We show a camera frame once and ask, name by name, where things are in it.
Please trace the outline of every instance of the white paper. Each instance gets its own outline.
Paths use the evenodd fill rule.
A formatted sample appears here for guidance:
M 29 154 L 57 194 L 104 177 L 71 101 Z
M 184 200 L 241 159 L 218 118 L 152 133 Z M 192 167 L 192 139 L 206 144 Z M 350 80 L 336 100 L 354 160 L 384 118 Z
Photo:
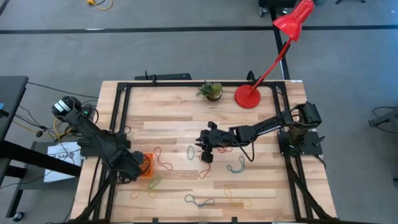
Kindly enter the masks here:
M 77 142 L 63 142 L 62 146 L 61 144 L 57 144 L 56 146 L 49 146 L 47 155 L 81 167 L 80 146 L 78 146 Z M 44 182 L 45 183 L 54 182 L 58 180 L 70 179 L 73 177 L 74 176 L 72 175 L 63 174 L 46 169 Z

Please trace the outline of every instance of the wooden tabletop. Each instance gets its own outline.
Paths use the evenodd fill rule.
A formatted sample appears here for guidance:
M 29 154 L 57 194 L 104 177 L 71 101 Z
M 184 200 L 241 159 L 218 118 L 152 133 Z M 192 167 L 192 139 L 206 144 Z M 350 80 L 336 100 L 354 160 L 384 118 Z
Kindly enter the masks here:
M 116 81 L 103 82 L 97 109 L 98 126 L 108 129 L 111 119 Z M 286 81 L 290 106 L 306 101 L 302 82 Z M 134 87 L 131 90 L 126 125 L 131 127 L 127 135 L 132 150 L 153 152 L 162 148 L 160 160 L 173 165 L 173 170 L 159 166 L 155 160 L 154 177 L 162 180 L 154 190 L 147 190 L 150 179 L 140 178 L 137 182 L 117 185 L 113 202 L 112 222 L 230 222 L 237 217 L 240 222 L 294 221 L 292 200 L 285 162 L 280 155 L 277 131 L 260 136 L 255 145 L 254 162 L 245 160 L 245 170 L 238 174 L 230 172 L 241 167 L 239 148 L 232 152 L 213 151 L 214 162 L 204 179 L 199 173 L 208 168 L 198 160 L 202 150 L 195 146 L 195 139 L 207 122 L 214 121 L 218 128 L 228 130 L 230 126 L 256 124 L 275 116 L 271 89 L 260 86 L 260 104 L 250 110 L 240 108 L 234 102 L 236 87 L 224 87 L 223 96 L 217 102 L 196 96 L 195 87 Z M 193 146 L 195 157 L 187 159 L 187 148 Z M 245 147 L 251 156 L 251 146 Z M 331 198 L 328 180 L 323 164 L 313 156 L 302 156 L 303 168 L 309 191 L 331 216 L 336 212 Z M 83 163 L 71 217 L 77 217 L 88 203 L 91 180 L 96 158 Z M 98 172 L 95 190 L 98 186 Z M 225 195 L 230 189 L 232 198 Z M 305 217 L 302 194 L 298 191 L 301 214 Z M 187 194 L 193 195 L 198 203 L 208 198 L 214 205 L 197 207 L 184 201 Z M 101 217 L 106 208 L 105 193 L 101 206 Z

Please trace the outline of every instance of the potted plant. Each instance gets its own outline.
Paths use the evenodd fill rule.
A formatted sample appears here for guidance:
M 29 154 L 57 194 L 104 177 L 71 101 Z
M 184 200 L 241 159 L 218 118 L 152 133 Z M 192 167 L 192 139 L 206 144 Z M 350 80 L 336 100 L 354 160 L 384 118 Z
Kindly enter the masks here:
M 210 101 L 217 101 L 223 95 L 223 86 L 221 83 L 208 83 L 206 82 L 198 88 L 197 96 L 203 95 Z

